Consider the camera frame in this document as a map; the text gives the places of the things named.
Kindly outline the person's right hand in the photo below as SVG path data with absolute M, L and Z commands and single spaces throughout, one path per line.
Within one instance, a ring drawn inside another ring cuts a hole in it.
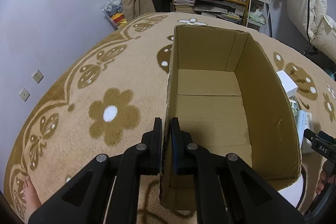
M 323 163 L 321 173 L 319 174 L 319 180 L 317 182 L 317 187 L 316 187 L 316 190 L 315 190 L 317 195 L 321 194 L 321 192 L 323 191 L 326 183 L 335 184 L 335 174 L 330 176 L 326 171 L 327 163 L 328 163 L 328 161 L 325 161 Z

